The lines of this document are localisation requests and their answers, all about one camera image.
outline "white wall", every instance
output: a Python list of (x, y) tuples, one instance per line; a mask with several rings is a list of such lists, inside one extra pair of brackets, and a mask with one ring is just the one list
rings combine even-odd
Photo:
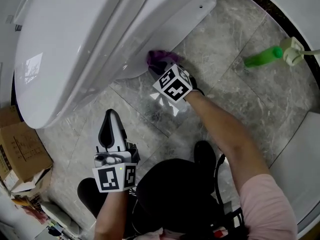
[[(271, 0), (288, 17), (310, 49), (320, 49), (320, 0)], [(320, 64), (320, 56), (315, 56)]]
[(15, 15), (21, 0), (0, 0), (0, 107), (11, 103), (11, 86), (19, 33), (15, 24), (6, 24), (8, 15)]

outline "fiducial marker cube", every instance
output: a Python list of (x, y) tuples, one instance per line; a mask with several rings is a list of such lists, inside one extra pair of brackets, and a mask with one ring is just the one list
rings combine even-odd
[(174, 103), (179, 102), (193, 89), (189, 73), (183, 71), (177, 64), (173, 64), (153, 87)]
[(123, 162), (93, 168), (93, 175), (100, 193), (121, 192), (136, 185), (136, 163)]

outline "pink sleeve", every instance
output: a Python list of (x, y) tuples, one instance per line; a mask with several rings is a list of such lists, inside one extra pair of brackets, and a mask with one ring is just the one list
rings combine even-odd
[(294, 212), (271, 175), (249, 179), (240, 190), (240, 203), (248, 240), (297, 239)]

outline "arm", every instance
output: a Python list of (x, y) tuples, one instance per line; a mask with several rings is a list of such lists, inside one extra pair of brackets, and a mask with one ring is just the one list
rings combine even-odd
[(111, 192), (96, 219), (94, 240), (121, 240), (124, 236), (129, 191)]
[(241, 122), (199, 91), (191, 91), (185, 99), (228, 159), (238, 192), (250, 178), (270, 174), (261, 152)]

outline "purple cloth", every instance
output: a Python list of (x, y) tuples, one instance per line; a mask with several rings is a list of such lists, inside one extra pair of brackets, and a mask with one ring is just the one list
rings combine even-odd
[(179, 63), (181, 60), (181, 58), (174, 52), (165, 50), (151, 50), (148, 52), (146, 57), (146, 63), (149, 67), (158, 68), (157, 62), (167, 57), (171, 58), (176, 63)]

